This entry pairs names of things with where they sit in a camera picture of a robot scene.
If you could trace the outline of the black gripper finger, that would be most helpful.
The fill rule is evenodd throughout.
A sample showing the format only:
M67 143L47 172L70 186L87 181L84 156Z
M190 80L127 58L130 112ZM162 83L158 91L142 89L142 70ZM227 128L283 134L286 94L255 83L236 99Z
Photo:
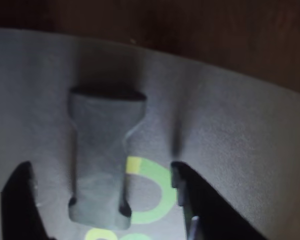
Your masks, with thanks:
M35 201L35 176L29 161L20 163L1 193L1 233L4 240L51 240Z
M188 164L170 164L171 186L183 209L188 240L264 240L198 172Z

